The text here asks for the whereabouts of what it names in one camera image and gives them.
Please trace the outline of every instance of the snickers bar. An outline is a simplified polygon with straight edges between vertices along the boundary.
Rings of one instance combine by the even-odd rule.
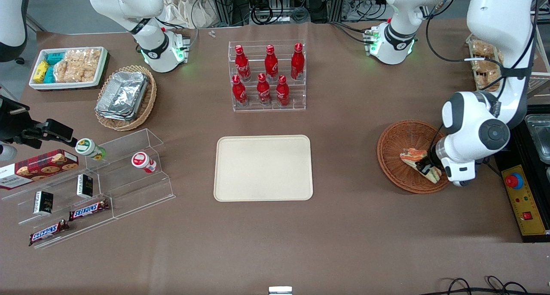
[[[36,232],[34,234],[31,234],[30,240],[29,240],[29,246],[32,246],[33,243],[43,240],[45,238],[48,238],[49,236],[53,236],[59,232],[63,232],[64,230],[69,229],[69,224],[67,221],[62,219],[61,221],[57,222],[57,224],[53,224],[52,226],[45,228],[43,230],[40,230],[39,232]]]
[[[90,215],[94,212],[102,211],[109,209],[109,203],[107,203],[107,200],[104,199],[102,201],[98,201],[97,203],[93,203],[89,206],[86,206],[84,208],[80,208],[76,211],[69,212],[69,221],[73,221],[76,218],[83,217]]]

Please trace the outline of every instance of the emergency stop button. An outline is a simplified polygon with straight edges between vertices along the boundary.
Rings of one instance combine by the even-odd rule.
[[[518,190],[523,187],[523,178],[519,173],[511,173],[504,178],[504,183],[506,183],[507,187]]]

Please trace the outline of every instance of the brown tablecloth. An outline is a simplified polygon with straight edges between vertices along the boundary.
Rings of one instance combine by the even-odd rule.
[[[442,55],[463,57],[465,20],[434,21],[432,28]],[[329,25],[215,31],[215,39],[200,32],[188,64],[154,73],[159,95],[143,127],[166,143],[162,165],[177,197],[45,250],[27,246],[30,231],[17,225],[16,206],[0,203],[0,293],[255,295],[291,285],[297,295],[415,294],[446,289],[448,277],[486,286],[485,275],[548,291],[550,248],[519,243],[495,173],[481,168],[468,187],[412,195],[378,166],[383,129],[401,119],[439,124],[444,101],[474,87],[469,63],[437,59],[423,33],[405,62],[387,66]],[[308,109],[234,113],[228,41],[296,38],[307,40]],[[108,73],[144,65],[128,33],[39,34],[39,49],[71,46],[106,47]],[[98,123],[97,95],[26,88],[22,102],[35,120],[53,117],[76,137],[102,143],[127,134]],[[310,200],[215,201],[219,138],[285,134],[311,139]],[[60,147],[49,142],[43,151]],[[19,159],[37,153],[19,148]]]

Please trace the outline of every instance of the red bottle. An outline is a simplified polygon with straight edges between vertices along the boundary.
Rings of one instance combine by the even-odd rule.
[[[239,75],[234,75],[231,79],[233,82],[233,96],[237,102],[237,107],[248,106],[248,97],[246,97],[246,88],[240,82]]]
[[[235,46],[235,53],[237,54],[235,58],[235,65],[237,67],[237,72],[239,73],[240,79],[242,82],[248,82],[251,78],[250,64],[240,44]]]
[[[263,106],[269,106],[271,104],[271,96],[269,95],[269,83],[266,82],[266,76],[263,72],[258,74],[258,97],[260,98],[260,103]]]
[[[277,101],[282,107],[289,104],[288,93],[287,78],[281,75],[279,76],[279,84],[277,85]]]
[[[290,60],[292,69],[290,70],[290,77],[294,80],[302,81],[304,79],[304,64],[306,59],[302,50],[304,46],[300,43],[294,45],[294,54]]]
[[[275,56],[275,47],[272,44],[267,45],[266,47],[266,74],[268,82],[277,81],[277,76],[279,75],[279,62]]]

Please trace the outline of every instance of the acrylic bottle rack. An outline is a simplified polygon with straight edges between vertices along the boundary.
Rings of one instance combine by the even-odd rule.
[[[149,129],[134,132],[100,146],[107,152],[103,160],[85,158],[84,169],[70,172],[68,175],[60,174],[59,177],[52,176],[47,178],[49,180],[46,182],[25,185],[25,189],[3,198],[17,203],[19,225],[30,226],[29,233],[39,232],[61,219],[68,221],[69,211],[86,207],[102,199],[108,201],[110,209],[68,222],[68,230],[34,243],[34,248],[46,248],[60,243],[175,197],[170,178],[163,171],[159,158],[159,152],[164,144]],[[157,171],[146,173],[143,169],[132,166],[130,160],[138,151],[146,152],[157,162]],[[79,174],[86,174],[94,180],[94,196],[91,199],[76,195]],[[54,195],[50,215],[33,214],[36,191],[46,191]]]
[[[296,43],[304,45],[302,53],[304,54],[304,79],[301,81],[294,80],[290,77],[290,60],[292,54],[294,54],[294,45]],[[246,107],[238,107],[235,97],[231,93],[232,75],[237,74],[237,68],[235,66],[235,46],[240,44],[244,50],[244,54],[249,60],[250,72],[252,74],[249,82],[242,82],[246,88],[246,95],[249,100],[249,104]],[[258,97],[258,91],[256,86],[258,84],[258,74],[260,72],[265,73],[266,68],[264,61],[266,58],[266,46],[272,44],[275,47],[275,55],[279,64],[279,75],[285,75],[287,77],[287,84],[289,87],[289,100],[290,103],[287,106],[280,106],[277,103],[277,83],[269,84],[269,94],[271,95],[271,104],[263,106],[260,103]],[[241,41],[230,42],[228,50],[229,60],[229,94],[231,95],[232,106],[234,111],[299,111],[306,109],[306,66],[308,58],[306,56],[306,44],[305,40],[262,40],[262,41]]]

